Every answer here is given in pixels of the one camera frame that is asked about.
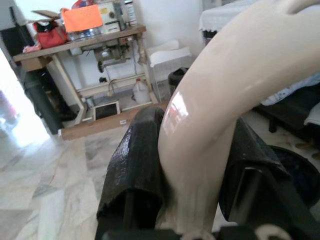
wooden baseboard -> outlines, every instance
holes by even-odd
[[[163,110],[166,110],[168,102],[152,104],[151,106],[160,107]],[[134,119],[135,115],[145,107],[146,106],[137,107],[118,115],[109,116],[93,122],[84,122],[69,128],[61,129],[59,131],[60,136],[63,140],[73,140],[128,125],[131,123],[132,119]]]

black trash bin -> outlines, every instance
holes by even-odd
[[[171,96],[174,94],[176,88],[178,87],[178,84],[180,83],[182,78],[185,76],[188,69],[189,69],[188,67],[180,67],[178,70],[173,71],[169,74],[168,79],[169,79]]]

orange paper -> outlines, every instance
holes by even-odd
[[[72,10],[63,9],[62,17],[68,33],[84,31],[103,25],[98,5],[80,7]]]

tiled floor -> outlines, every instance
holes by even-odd
[[[18,103],[25,106],[14,124],[0,115],[0,239],[94,239],[106,169],[127,127],[62,141],[47,133],[26,98]],[[315,149],[295,148],[301,141],[283,129],[269,133],[268,121],[254,112],[244,118],[268,144],[293,150],[320,170],[311,158]],[[311,211],[320,221],[320,204]],[[224,224],[219,211],[216,219],[215,230]]]

white basket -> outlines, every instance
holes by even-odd
[[[149,76],[159,102],[168,101],[171,97],[168,76],[171,72],[193,63],[189,47],[179,49],[179,42],[171,40],[161,46],[149,48]]]

